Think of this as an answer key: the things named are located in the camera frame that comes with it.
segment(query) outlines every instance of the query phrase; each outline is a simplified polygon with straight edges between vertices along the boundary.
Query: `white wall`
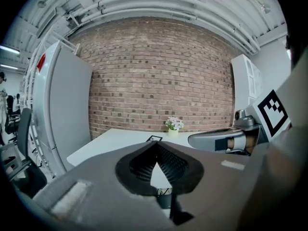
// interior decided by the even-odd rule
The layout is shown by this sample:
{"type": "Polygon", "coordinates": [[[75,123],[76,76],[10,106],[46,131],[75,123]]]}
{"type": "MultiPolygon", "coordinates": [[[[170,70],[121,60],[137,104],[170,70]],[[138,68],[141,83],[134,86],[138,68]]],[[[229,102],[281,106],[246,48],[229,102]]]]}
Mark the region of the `white wall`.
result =
{"type": "Polygon", "coordinates": [[[4,69],[0,69],[0,72],[4,72],[7,79],[6,82],[0,84],[0,90],[4,88],[6,93],[11,96],[16,96],[18,93],[21,95],[20,82],[23,81],[24,75],[5,71],[4,69]]]}
{"type": "Polygon", "coordinates": [[[266,92],[277,90],[291,73],[291,60],[282,38],[262,46],[250,60],[261,71],[266,92]]]}

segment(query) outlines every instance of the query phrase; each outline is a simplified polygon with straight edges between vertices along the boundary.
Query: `red object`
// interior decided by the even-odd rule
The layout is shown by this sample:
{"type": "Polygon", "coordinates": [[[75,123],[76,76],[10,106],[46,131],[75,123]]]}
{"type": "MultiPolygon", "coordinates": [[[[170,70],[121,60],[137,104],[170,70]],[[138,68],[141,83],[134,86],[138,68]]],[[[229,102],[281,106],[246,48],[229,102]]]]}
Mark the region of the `red object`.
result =
{"type": "Polygon", "coordinates": [[[46,54],[43,54],[42,57],[40,58],[39,62],[38,62],[38,71],[40,72],[41,68],[43,67],[43,64],[44,64],[44,61],[45,61],[45,57],[46,57],[46,54]]]}

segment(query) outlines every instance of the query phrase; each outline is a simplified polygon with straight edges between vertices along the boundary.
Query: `picture on table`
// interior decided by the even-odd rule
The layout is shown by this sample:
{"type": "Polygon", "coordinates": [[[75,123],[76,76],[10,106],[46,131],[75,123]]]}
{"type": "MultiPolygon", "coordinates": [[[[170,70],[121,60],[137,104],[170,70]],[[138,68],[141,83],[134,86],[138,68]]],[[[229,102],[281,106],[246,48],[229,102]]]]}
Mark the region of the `picture on table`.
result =
{"type": "Polygon", "coordinates": [[[158,136],[152,135],[151,137],[148,138],[147,141],[161,141],[162,139],[163,139],[163,137],[158,137],[158,136]]]}

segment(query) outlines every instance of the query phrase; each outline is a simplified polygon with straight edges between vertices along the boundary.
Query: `potted plant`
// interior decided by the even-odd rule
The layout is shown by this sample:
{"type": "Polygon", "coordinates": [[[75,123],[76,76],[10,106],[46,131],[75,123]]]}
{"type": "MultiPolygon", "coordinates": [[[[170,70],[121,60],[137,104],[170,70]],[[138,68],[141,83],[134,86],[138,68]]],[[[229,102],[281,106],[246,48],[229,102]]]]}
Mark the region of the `potted plant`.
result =
{"type": "Polygon", "coordinates": [[[184,127],[182,120],[178,119],[177,117],[168,117],[166,121],[166,126],[169,128],[168,135],[172,138],[175,138],[179,134],[179,129],[184,127]]]}

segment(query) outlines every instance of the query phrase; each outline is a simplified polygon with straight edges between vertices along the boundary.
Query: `white cabinet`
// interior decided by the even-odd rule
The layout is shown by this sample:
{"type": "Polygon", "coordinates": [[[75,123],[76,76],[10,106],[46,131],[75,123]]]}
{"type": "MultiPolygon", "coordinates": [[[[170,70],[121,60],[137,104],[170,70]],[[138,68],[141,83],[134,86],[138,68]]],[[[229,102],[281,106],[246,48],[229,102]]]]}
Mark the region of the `white cabinet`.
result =
{"type": "Polygon", "coordinates": [[[234,111],[243,110],[262,93],[262,74],[244,55],[232,59],[235,86],[234,111]]]}

